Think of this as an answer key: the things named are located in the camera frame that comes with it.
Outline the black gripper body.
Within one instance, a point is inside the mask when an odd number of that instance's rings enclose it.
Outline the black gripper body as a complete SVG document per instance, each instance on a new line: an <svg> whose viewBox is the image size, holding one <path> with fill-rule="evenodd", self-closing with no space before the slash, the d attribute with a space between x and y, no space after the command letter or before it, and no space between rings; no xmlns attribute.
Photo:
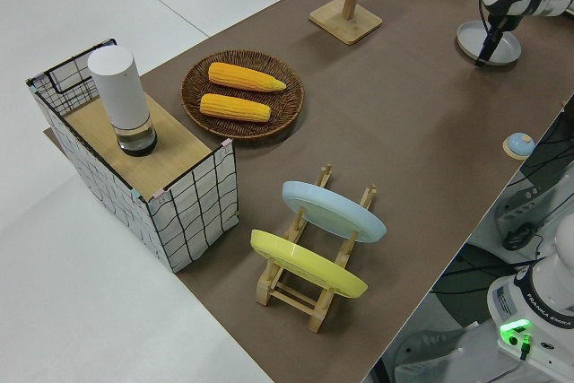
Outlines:
<svg viewBox="0 0 574 383"><path fill-rule="evenodd" d="M510 15L490 14L488 23L490 34L514 30L514 17Z"/></svg>

